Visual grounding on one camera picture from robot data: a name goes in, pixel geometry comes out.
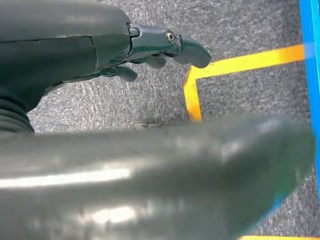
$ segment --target floor marking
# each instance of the floor marking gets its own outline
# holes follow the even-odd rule
[[[244,236],[239,240],[320,240],[320,237],[297,236]]]
[[[254,69],[272,67],[303,61],[303,44],[237,56],[212,62],[205,68],[189,68],[183,85],[186,110],[192,121],[202,121],[202,110],[198,96],[197,79],[214,77]]]

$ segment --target robotic arm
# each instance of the robotic arm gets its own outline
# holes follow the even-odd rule
[[[310,129],[283,118],[35,136],[63,84],[134,81],[125,63],[205,68],[198,42],[75,0],[0,0],[0,239],[235,239],[301,184]]]

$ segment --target gray plastic surface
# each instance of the gray plastic surface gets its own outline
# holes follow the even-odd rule
[[[0,144],[0,239],[237,239],[315,151],[312,130],[274,118],[19,135]]]
[[[129,35],[122,10],[85,0],[0,0],[0,43]]]

